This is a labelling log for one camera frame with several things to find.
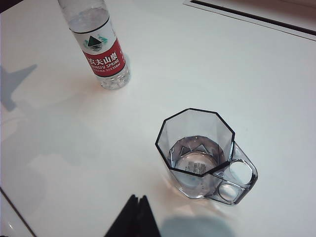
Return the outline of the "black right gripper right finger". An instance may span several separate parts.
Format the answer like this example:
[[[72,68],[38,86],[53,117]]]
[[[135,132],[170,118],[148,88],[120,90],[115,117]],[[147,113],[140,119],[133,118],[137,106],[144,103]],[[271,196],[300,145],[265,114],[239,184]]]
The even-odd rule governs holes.
[[[143,196],[139,201],[139,236],[159,237],[160,232],[152,213],[149,201]]]

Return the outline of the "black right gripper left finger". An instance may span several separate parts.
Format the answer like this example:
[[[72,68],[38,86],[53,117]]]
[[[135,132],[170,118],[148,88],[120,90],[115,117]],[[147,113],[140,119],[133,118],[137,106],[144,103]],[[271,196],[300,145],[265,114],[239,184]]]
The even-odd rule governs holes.
[[[138,227],[136,214],[138,198],[131,195],[119,215],[105,234],[106,237],[136,237]]]

